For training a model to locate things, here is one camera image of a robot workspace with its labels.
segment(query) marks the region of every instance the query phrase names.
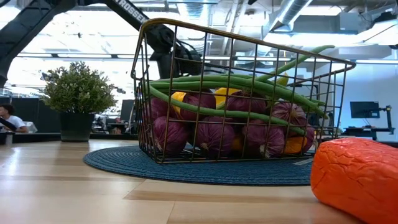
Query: computer monitor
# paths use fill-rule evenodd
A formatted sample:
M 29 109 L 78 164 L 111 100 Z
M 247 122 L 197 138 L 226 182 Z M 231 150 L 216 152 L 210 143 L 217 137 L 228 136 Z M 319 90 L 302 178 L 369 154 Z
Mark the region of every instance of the computer monitor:
M 351 118 L 380 118 L 379 102 L 350 102 Z
M 134 106 L 134 100 L 123 100 L 122 101 L 122 110 L 120 112 L 120 119 L 122 121 L 130 120 L 131 108 L 133 106 Z

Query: purple onion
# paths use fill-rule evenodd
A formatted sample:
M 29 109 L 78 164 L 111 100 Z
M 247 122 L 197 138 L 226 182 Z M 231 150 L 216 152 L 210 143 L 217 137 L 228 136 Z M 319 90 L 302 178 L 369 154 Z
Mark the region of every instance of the purple onion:
M 155 98 L 155 97 L 151 97 L 150 99 L 150 111 L 151 111 L 151 118 L 153 121 L 155 121 L 157 118 L 161 117 L 161 116 L 167 116 L 167 107 L 168 107 L 168 103 L 166 101 L 163 101 L 161 99 Z M 149 105 L 147 104 L 146 106 L 146 116 L 149 114 Z M 171 107 L 170 105 L 170 114 L 169 116 L 171 118 L 175 118 L 175 111 L 174 109 Z
M 305 135 L 307 138 L 307 143 L 303 148 L 303 152 L 307 152 L 310 150 L 313 144 L 313 140 L 315 139 L 315 130 L 312 127 L 307 127 L 307 134 Z
M 210 90 L 202 90 L 202 92 L 212 93 Z M 182 101 L 195 106 L 200 104 L 200 106 L 204 108 L 216 109 L 216 98 L 213 95 L 201 94 L 199 103 L 199 93 L 187 93 Z M 197 119 L 197 113 L 184 110 L 182 108 L 180 111 L 180 116 L 186 121 L 196 121 Z M 203 114 L 199 115 L 199 119 L 204 117 L 205 115 Z
M 243 135 L 246 135 L 244 154 L 247 156 L 273 158 L 281 155 L 284 150 L 285 135 L 283 129 L 280 127 L 269 128 L 261 120 L 251 120 L 249 126 L 243 127 Z
M 223 118 L 209 116 L 204 118 L 202 121 L 219 122 L 218 124 L 199 123 L 195 143 L 206 157 L 209 157 L 210 159 L 216 159 L 220 149 L 221 133 L 223 131 Z M 225 157 L 232 151 L 232 142 L 234 138 L 234 129 L 232 125 L 224 125 L 224 133 L 222 138 L 223 145 L 221 146 L 220 157 Z
M 166 122 L 165 116 L 154 121 L 155 144 L 161 151 L 165 142 Z M 169 121 L 165 153 L 173 156 L 180 154 L 187 144 L 188 135 L 189 129 L 183 123 Z
M 238 119 L 236 119 L 236 118 L 225 118 L 225 122 L 228 122 L 228 123 L 239 123 L 239 124 L 230 124 L 230 125 L 232 125 L 232 128 L 234 129 L 235 134 L 241 134 L 242 133 L 243 123 L 242 123 L 241 119 L 239 119 L 239 118 Z
M 250 97 L 250 92 L 247 91 L 237 91 L 231 96 L 246 96 Z M 253 93 L 252 97 L 261 98 L 257 93 Z M 230 97 L 226 105 L 226 109 L 230 111 L 249 111 L 250 99 L 249 98 L 237 98 Z M 263 114 L 267 109 L 267 103 L 265 100 L 251 100 L 251 112 Z
M 302 129 L 304 129 L 307 124 L 307 118 L 305 117 L 304 110 L 301 106 L 296 105 L 295 103 L 293 103 L 293 105 L 287 102 L 275 104 L 272 107 L 271 116 L 289 122 L 290 107 L 292 107 L 292 112 L 290 113 L 290 124 L 301 126 Z M 296 134 L 296 132 L 289 130 L 289 136 L 295 136 Z

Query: light wood tabletop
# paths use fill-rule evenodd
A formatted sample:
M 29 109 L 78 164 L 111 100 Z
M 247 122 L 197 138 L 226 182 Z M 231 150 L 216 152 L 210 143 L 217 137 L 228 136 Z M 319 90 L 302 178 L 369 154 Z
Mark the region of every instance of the light wood tabletop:
M 112 174 L 85 154 L 135 141 L 0 146 L 0 223 L 360 223 L 310 187 L 182 184 Z

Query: ceiling light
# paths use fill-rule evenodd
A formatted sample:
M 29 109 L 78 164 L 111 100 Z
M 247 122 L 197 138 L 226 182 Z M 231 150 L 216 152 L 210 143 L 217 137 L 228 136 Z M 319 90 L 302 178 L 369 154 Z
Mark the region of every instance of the ceiling light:
M 205 56 L 205 59 L 207 59 L 207 60 L 229 60 L 230 57 L 225 57 L 225 56 Z
M 314 58 L 308 58 L 304 62 L 314 62 L 314 61 L 315 61 Z M 327 62 L 327 63 L 329 63 L 330 60 L 323 59 L 323 58 L 317 58 L 317 62 Z
M 118 55 L 118 58 L 134 58 L 134 55 Z
M 52 57 L 51 54 L 32 54 L 32 53 L 19 53 L 17 57 Z
M 108 54 L 58 54 L 59 57 L 69 58 L 111 58 Z
M 337 16 L 344 9 L 344 6 L 307 6 L 300 10 L 303 16 Z
M 238 57 L 238 60 L 254 61 L 254 57 Z M 256 60 L 260 61 L 260 62 L 276 62 L 278 60 L 278 58 L 275 58 L 275 57 L 258 57 Z M 288 62 L 290 60 L 291 60 L 291 58 L 279 58 L 280 62 Z
M 357 60 L 356 63 L 398 64 L 398 60 Z
M 140 7 L 159 7 L 159 8 L 164 8 L 164 4 L 162 3 L 151 3 L 150 1 L 148 1 L 148 3 L 135 3 L 134 1 L 132 2 L 137 8 Z M 171 9 L 176 9 L 177 6 L 175 4 L 169 4 L 168 5 L 169 8 Z

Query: green bean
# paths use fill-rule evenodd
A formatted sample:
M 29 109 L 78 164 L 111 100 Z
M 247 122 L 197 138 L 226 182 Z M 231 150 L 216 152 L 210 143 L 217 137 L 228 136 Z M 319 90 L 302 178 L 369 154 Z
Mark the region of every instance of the green bean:
M 322 52 L 326 49 L 331 49 L 331 48 L 335 48 L 335 46 L 334 45 L 324 45 L 324 46 L 320 46 L 320 47 L 315 47 L 310 52 L 319 54 L 320 52 Z M 275 75 L 280 75 L 282 72 L 286 72 L 287 70 L 296 66 L 296 63 L 300 64 L 310 57 L 311 56 L 309 56 L 309 55 L 301 55 L 298 57 L 298 60 L 295 59 L 295 60 L 287 63 L 286 65 L 279 67 L 278 74 L 276 74 L 276 70 L 274 70 L 274 71 L 270 72 L 272 75 L 262 75 L 260 77 L 257 77 L 256 80 L 259 82 L 263 82 L 264 80 L 268 80 L 268 79 L 274 77 Z
M 320 100 L 316 100 L 316 99 L 311 99 L 312 102 L 317 103 L 318 106 L 325 106 L 326 103 Z
M 216 105 L 216 109 L 218 109 L 218 110 L 223 110 L 224 107 L 225 107 L 225 101 L 221 102 L 219 105 Z
M 169 83 L 151 83 L 151 85 L 153 87 L 155 87 L 157 90 L 161 89 L 161 90 L 167 90 L 167 93 L 169 92 Z M 211 81 L 203 81 L 202 83 L 202 87 L 203 88 L 220 88 L 220 87 L 227 87 L 226 83 L 219 83 L 219 82 L 211 82 Z M 198 82 L 176 82 L 173 83 L 173 88 L 177 89 L 177 90 L 199 90 L 199 86 L 200 83 Z M 242 85 L 237 85 L 237 84 L 233 84 L 230 83 L 229 84 L 230 88 L 234 88 L 237 90 L 244 90 L 244 91 L 250 91 L 251 89 L 249 87 L 246 86 L 242 86 Z M 257 89 L 253 89 L 253 92 L 258 93 L 260 95 L 265 95 L 264 91 L 261 90 L 257 90 Z
M 155 97 L 169 102 L 169 96 L 163 94 L 162 92 L 156 90 L 156 88 L 154 88 L 152 85 L 150 85 L 150 93 L 152 95 L 154 95 Z M 198 106 L 195 105 L 191 105 L 188 103 L 183 103 L 180 102 L 178 100 L 175 99 L 171 99 L 170 103 L 174 106 L 178 106 L 179 108 L 191 111 L 191 112 L 196 112 L 196 113 L 200 113 L 200 114 L 204 114 L 204 115 L 210 115 L 210 116 L 224 116 L 224 110 L 215 110 L 215 109 L 210 109 L 210 108 L 203 108 L 203 107 L 199 107 L 198 110 Z M 282 120 L 282 119 L 278 119 L 278 118 L 274 118 L 274 117 L 269 117 L 267 115 L 264 114 L 258 114 L 258 113 L 253 113 L 253 112 L 244 112 L 244 111 L 225 111 L 225 115 L 227 117 L 230 118 L 251 118 L 251 119 L 260 119 L 262 121 L 268 122 L 269 120 L 271 120 L 272 124 L 280 124 L 280 125 L 288 125 L 288 122 Z M 304 130 L 301 130 L 298 127 L 289 127 L 290 130 L 295 131 L 296 133 L 300 134 L 300 135 L 304 135 Z
M 192 82 L 191 85 L 199 85 L 200 82 L 193 82 L 193 81 L 199 81 L 200 79 L 201 79 L 201 77 L 196 77 L 196 76 L 176 78 L 176 80 L 178 80 L 178 81 L 173 82 L 173 88 L 178 88 L 178 85 L 184 86 L 186 84 L 186 82 Z M 217 82 L 218 87 L 226 87 L 228 77 L 223 77 L 220 75 L 206 75 L 206 76 L 203 76 L 203 80 Z M 233 84 L 243 85 L 243 86 L 246 86 L 249 88 L 251 88 L 251 86 L 252 86 L 252 80 L 248 80 L 248 79 L 244 79 L 244 78 L 237 78 L 237 77 L 230 77 L 229 80 L 230 80 L 230 83 L 233 83 Z M 306 97 L 304 97 L 302 95 L 294 94 L 293 98 L 292 98 L 292 91 L 290 91 L 288 89 L 275 87 L 268 83 L 254 81 L 253 90 L 263 91 L 264 93 L 267 93 L 267 95 L 272 96 L 272 92 L 274 91 L 274 88 L 275 88 L 275 94 L 277 96 L 280 96 L 282 99 L 292 101 L 293 103 L 296 103 L 298 105 L 307 105 L 307 106 L 311 107 L 317 114 L 319 114 L 321 116 L 325 115 L 324 112 L 320 108 L 318 108 L 318 105 L 316 103 L 311 102 L 310 100 L 308 100 Z
M 223 76 L 223 77 L 227 77 L 228 76 L 228 74 L 217 74 L 217 75 L 221 75 L 221 76 Z M 231 77 L 236 77 L 236 78 L 245 78 L 245 79 L 250 79 L 250 78 L 252 78 L 252 76 L 250 76 L 250 75 L 240 75 L 240 74 L 231 74 Z M 173 82 L 184 82 L 184 80 L 181 80 L 180 78 L 173 78 Z M 160 80 L 155 80 L 155 81 L 150 81 L 151 83 L 158 83 L 158 82 L 170 82 L 170 79 L 160 79 Z M 274 82 L 272 82 L 272 81 L 269 81 L 269 80 L 264 80 L 263 82 L 265 82 L 265 83 L 268 83 L 268 84 L 271 84 L 271 85 L 273 85 L 274 84 Z M 285 89 L 288 89 L 286 86 L 283 86 L 283 85 L 281 85 L 281 84 L 278 84 L 278 83 L 276 83 L 276 86 L 277 87 L 281 87 L 281 88 L 285 88 Z

